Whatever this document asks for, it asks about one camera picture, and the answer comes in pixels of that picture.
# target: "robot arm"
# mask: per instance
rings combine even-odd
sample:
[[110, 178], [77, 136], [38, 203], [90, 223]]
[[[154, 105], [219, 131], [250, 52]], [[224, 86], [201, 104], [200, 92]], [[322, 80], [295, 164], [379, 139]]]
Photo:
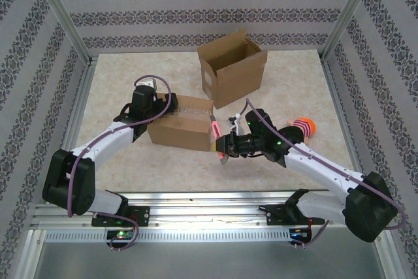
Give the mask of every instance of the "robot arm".
[[[137, 85], [133, 92], [132, 102], [122, 108], [120, 114], [114, 118], [108, 129], [70, 152], [58, 150], [53, 154], [42, 191], [42, 198], [67, 209], [70, 181], [67, 174], [71, 173], [76, 158], [87, 147], [91, 147], [76, 166], [72, 187], [71, 214], [82, 215], [90, 211], [128, 217], [132, 208], [128, 206], [127, 199], [116, 193], [96, 189], [95, 173], [107, 159], [136, 141], [146, 131], [148, 123], [131, 127], [128, 125], [153, 118], [161, 113], [166, 106], [167, 101], [157, 98], [155, 80]], [[171, 102], [165, 113], [174, 112], [177, 106], [176, 94], [171, 93]], [[115, 131], [103, 137], [105, 133], [111, 130]], [[102, 139], [92, 146], [91, 143], [99, 138]]]
[[[325, 218], [344, 223], [357, 237], [373, 242], [398, 211], [379, 195], [348, 178], [357, 179], [391, 198], [384, 179], [377, 173], [371, 172], [366, 176], [327, 160], [303, 143], [303, 133], [298, 127], [277, 130], [263, 109], [257, 109], [257, 113], [293, 145], [290, 146], [271, 132], [252, 110], [246, 114], [251, 133], [237, 135], [231, 131], [216, 140], [216, 151], [229, 157], [252, 157], [260, 152], [269, 161], [305, 174], [334, 194], [327, 196], [306, 189], [298, 190], [286, 202], [285, 208], [276, 210], [275, 215], [285, 224], [296, 224], [303, 218]], [[308, 152], [309, 156], [302, 154], [301, 150]], [[326, 167], [318, 159], [335, 170]], [[336, 171], [342, 171], [347, 177]]]

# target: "metal bracket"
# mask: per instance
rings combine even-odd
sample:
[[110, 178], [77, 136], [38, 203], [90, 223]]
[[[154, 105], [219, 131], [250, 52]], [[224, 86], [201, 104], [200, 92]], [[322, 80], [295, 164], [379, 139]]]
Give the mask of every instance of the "metal bracket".
[[[309, 218], [301, 216], [297, 220], [293, 220], [286, 213], [286, 204], [269, 204], [259, 206], [259, 210], [266, 213], [267, 225], [308, 225]], [[323, 225], [324, 219], [312, 218], [312, 225]]]
[[[149, 206], [129, 206], [129, 211], [126, 216], [137, 222], [139, 227], [147, 227], [150, 221], [150, 207]], [[126, 220], [119, 220], [108, 216], [96, 215], [91, 219], [93, 227], [132, 227], [132, 223]]]

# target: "marble floor mat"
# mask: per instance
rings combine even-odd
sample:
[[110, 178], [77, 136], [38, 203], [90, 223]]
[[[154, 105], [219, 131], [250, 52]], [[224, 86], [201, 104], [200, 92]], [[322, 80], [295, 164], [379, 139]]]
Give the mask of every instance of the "marble floor mat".
[[[133, 82], [145, 74], [168, 81], [172, 91], [206, 98], [195, 52], [102, 54], [97, 62], [78, 135], [80, 146], [103, 132], [125, 103]], [[159, 91], [166, 91], [158, 83]], [[330, 92], [315, 50], [270, 51], [261, 88], [248, 95], [279, 129], [288, 119], [311, 118], [317, 126], [309, 147], [352, 169]], [[240, 112], [239, 99], [214, 114], [224, 133], [226, 119]], [[152, 144], [147, 133], [108, 160], [96, 174], [96, 186], [111, 191], [255, 191], [323, 188], [308, 177], [263, 157], [230, 159], [221, 166], [213, 152], [197, 152]]]

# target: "box flap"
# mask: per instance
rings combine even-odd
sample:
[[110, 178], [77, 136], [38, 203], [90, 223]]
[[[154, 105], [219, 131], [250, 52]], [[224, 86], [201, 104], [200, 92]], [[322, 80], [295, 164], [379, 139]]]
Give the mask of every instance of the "box flap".
[[[157, 93], [157, 96], [165, 100], [163, 93]], [[210, 129], [209, 115], [213, 113], [214, 102], [183, 95], [177, 95], [177, 100], [178, 110], [153, 121], [152, 125], [207, 133]]]
[[257, 53], [257, 52], [260, 52], [261, 51], [261, 48], [259, 47], [259, 45], [257, 45], [257, 44], [255, 44], [251, 39], [249, 39], [249, 38], [246, 38], [246, 42], [247, 42], [247, 44], [248, 44], [248, 50], [250, 51], [250, 50], [253, 50], [254, 51], [254, 53], [252, 53], [252, 52], [248, 52], [248, 55], [249, 56], [252, 56], [252, 55], [254, 55], [255, 53]]
[[257, 52], [255, 55], [252, 55], [251, 57], [247, 57], [244, 60], [241, 60], [237, 63], [229, 65], [228, 67], [218, 70], [218, 82], [221, 84], [226, 80], [238, 77], [245, 80], [245, 77], [242, 77], [242, 75], [245, 75], [249, 71], [254, 71], [257, 68], [264, 69], [264, 64], [266, 62], [267, 50]]
[[206, 45], [198, 47], [197, 54], [199, 55], [199, 59], [208, 61], [218, 57], [221, 54], [224, 54], [231, 48], [242, 45], [245, 43], [245, 38], [246, 30], [240, 29], [237, 32], [231, 33], [225, 37], [221, 37], [220, 39], [216, 39], [213, 42], [209, 42]]
[[211, 79], [211, 85], [213, 81], [216, 81], [216, 71], [213, 70], [213, 68], [211, 67], [211, 65], [204, 59], [199, 59], [199, 61], [201, 62], [201, 67], [202, 70], [206, 73], [208, 73], [208, 75], [212, 78]]
[[231, 48], [227, 52], [219, 55], [218, 57], [208, 61], [213, 71], [217, 75], [217, 71], [233, 65], [247, 57], [248, 45], [246, 42], [242, 42], [240, 46]]

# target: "beige floor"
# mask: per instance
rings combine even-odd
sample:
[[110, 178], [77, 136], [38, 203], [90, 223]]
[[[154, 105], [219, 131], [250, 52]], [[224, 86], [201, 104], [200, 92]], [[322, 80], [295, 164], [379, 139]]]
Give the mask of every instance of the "beige floor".
[[[144, 74], [165, 78], [182, 95], [206, 98], [194, 52], [103, 54], [97, 62], [77, 146], [106, 129], [132, 98], [133, 82]], [[317, 153], [351, 168], [330, 93], [315, 50], [271, 51], [261, 88], [249, 95], [270, 114], [277, 128], [288, 119], [306, 116], [317, 125], [309, 143]], [[214, 109], [224, 132], [226, 119], [244, 99]], [[306, 176], [263, 157], [230, 159], [221, 166], [213, 152], [196, 152], [152, 144], [147, 133], [118, 152], [96, 175], [97, 187], [112, 191], [225, 191], [322, 188]]]

